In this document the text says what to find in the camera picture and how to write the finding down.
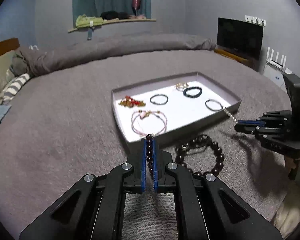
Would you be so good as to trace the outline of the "grey white striped pillow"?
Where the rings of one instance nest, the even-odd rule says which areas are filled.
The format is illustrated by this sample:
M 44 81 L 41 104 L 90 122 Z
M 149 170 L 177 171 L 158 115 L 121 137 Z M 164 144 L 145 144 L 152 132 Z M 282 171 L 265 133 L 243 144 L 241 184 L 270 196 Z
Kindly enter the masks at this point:
M 30 78 L 27 73 L 13 78 L 0 93 L 0 105 L 9 104 Z

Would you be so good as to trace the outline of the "black television screen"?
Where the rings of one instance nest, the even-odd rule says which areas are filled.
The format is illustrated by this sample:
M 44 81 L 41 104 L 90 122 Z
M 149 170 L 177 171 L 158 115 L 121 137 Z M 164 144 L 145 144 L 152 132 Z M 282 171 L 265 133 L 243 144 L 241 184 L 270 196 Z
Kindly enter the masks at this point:
M 263 27 L 228 18 L 218 19 L 217 45 L 259 60 Z

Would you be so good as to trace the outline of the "black item on sill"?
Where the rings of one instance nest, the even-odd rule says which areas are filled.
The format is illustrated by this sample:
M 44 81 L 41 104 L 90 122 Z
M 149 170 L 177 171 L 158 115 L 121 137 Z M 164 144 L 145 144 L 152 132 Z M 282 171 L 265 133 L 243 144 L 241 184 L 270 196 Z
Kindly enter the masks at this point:
M 128 20 L 130 19 L 130 14 L 126 12 L 105 11 L 100 15 L 100 18 L 107 21 L 114 20 L 114 19 Z

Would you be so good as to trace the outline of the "white pearl hair clip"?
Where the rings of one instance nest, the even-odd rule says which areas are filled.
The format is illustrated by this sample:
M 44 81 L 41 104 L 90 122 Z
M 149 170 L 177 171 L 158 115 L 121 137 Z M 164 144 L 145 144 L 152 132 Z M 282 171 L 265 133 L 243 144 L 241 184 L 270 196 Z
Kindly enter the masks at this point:
M 224 108 L 223 111 L 232 121 L 234 121 L 236 124 L 238 123 L 238 120 L 234 117 L 234 115 L 227 108 Z

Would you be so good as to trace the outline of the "wooden tv stand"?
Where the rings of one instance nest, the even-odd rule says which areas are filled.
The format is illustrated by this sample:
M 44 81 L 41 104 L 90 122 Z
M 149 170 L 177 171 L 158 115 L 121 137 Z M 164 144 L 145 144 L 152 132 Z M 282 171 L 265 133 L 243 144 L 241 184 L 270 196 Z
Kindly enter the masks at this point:
M 228 52 L 224 49 L 219 49 L 219 48 L 216 48 L 214 49 L 214 52 L 219 54 L 219 55 L 222 55 L 224 57 L 227 57 L 229 59 L 232 59 L 232 60 L 235 60 L 249 68 L 253 68 L 254 67 L 254 61 L 252 59 L 247 59 L 245 57 L 242 57 L 242 56 L 238 56 L 234 53 L 231 53 L 231 52 Z

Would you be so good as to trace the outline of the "grey rolled duvet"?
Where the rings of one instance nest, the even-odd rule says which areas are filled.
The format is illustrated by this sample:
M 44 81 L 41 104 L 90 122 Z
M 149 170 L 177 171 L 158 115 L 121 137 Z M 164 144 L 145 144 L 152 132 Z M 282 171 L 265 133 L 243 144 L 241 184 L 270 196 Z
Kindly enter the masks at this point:
M 209 38 L 189 34 L 140 34 L 99 38 L 50 51 L 19 47 L 10 71 L 15 76 L 38 77 L 91 61 L 130 54 L 166 50 L 214 50 Z

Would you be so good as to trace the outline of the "grey shallow tray box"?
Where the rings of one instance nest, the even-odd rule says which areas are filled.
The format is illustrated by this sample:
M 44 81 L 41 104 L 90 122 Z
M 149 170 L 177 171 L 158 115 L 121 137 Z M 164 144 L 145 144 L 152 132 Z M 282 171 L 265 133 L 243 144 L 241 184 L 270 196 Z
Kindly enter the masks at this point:
M 241 99 L 214 79 L 200 73 L 177 74 L 142 81 L 112 90 L 112 109 L 130 150 L 152 133 L 159 145 L 226 118 L 223 109 L 235 113 Z

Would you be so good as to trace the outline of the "white wifi router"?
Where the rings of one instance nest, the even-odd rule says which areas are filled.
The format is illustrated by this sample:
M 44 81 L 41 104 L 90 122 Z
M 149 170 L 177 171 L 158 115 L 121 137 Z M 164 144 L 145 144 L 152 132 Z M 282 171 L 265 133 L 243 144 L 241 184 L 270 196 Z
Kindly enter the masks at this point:
M 282 90 L 285 90 L 283 74 L 292 74 L 292 71 L 286 67 L 286 61 L 286 55 L 280 54 L 278 51 L 268 47 L 263 75 Z

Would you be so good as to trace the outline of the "wooden window sill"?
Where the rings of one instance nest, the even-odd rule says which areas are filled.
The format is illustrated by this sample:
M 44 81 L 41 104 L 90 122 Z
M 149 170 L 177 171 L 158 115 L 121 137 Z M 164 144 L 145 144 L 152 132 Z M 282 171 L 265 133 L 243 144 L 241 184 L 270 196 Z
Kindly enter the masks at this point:
M 119 24 L 119 23 L 132 23 L 132 22 L 157 22 L 156 19 L 126 19 L 126 20 L 111 20 L 111 21 L 105 21 L 101 25 L 92 25 L 88 26 L 87 28 L 96 28 L 96 27 L 101 27 L 104 25 L 110 25 L 110 24 Z

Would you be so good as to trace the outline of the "pink wine glass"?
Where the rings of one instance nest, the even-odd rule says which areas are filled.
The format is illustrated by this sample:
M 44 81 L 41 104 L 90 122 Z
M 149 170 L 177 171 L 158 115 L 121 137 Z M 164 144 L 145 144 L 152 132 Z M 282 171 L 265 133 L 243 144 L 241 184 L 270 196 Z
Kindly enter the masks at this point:
M 131 7 L 134 15 L 138 16 L 138 11 L 140 10 L 141 7 L 141 0 L 132 0 Z

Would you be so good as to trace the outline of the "green cloth on sill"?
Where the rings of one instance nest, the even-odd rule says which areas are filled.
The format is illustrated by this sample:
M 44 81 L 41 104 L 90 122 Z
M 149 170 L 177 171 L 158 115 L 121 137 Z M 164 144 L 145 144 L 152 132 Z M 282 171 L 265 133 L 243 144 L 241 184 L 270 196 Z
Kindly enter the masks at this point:
M 104 22 L 101 17 L 90 17 L 86 15 L 79 15 L 76 19 L 75 26 L 76 28 L 89 28 L 98 25 L 102 25 Z

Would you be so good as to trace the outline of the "white wall hook rack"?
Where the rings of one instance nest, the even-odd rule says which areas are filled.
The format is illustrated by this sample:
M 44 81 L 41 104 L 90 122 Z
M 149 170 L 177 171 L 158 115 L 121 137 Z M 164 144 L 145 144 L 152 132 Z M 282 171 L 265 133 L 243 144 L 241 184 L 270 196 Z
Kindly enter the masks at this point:
M 245 22 L 248 22 L 248 23 L 252 23 L 252 24 L 256 24 L 256 25 L 260 25 L 262 27 L 265 27 L 266 26 L 266 20 L 264 19 L 261 19 L 261 18 L 258 18 L 258 17 L 254 17 L 254 16 L 248 16 L 248 15 L 245 15 Z

